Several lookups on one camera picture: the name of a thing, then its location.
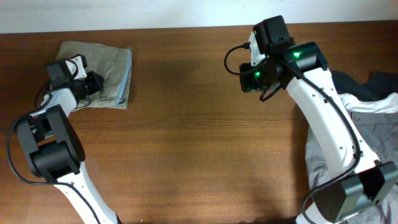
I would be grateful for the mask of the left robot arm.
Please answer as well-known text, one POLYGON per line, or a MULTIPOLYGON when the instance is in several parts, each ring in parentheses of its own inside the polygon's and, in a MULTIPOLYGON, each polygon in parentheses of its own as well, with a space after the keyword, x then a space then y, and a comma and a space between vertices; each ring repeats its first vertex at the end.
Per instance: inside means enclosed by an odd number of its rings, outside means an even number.
POLYGON ((68 119, 77 100, 103 90, 103 82, 95 72, 67 80, 58 89, 46 82, 39 90, 44 101, 17 118, 8 133, 17 135, 30 171, 43 179, 29 184, 59 189, 85 223, 120 222, 92 183, 83 145, 68 119))

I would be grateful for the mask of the khaki shorts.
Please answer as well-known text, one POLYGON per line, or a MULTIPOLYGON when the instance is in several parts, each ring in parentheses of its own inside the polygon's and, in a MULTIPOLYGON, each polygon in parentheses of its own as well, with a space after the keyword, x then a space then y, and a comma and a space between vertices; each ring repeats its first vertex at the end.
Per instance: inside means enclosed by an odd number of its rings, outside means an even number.
POLYGON ((132 70, 132 49, 117 48, 92 42, 67 40, 61 43, 57 59, 84 55, 86 71, 104 78, 103 91, 78 104, 79 108, 128 108, 132 70))

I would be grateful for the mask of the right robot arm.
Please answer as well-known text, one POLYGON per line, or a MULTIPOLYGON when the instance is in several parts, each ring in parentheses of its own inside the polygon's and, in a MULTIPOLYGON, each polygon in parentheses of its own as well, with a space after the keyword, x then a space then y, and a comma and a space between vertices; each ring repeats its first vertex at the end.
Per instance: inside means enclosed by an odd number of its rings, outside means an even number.
POLYGON ((265 51, 242 44, 251 63, 240 66, 244 92, 261 91, 261 101, 287 90, 307 119, 320 145, 328 180, 309 191, 296 223, 341 223, 385 201, 397 182, 397 166, 383 162, 369 147, 345 110, 318 45, 282 43, 265 51))

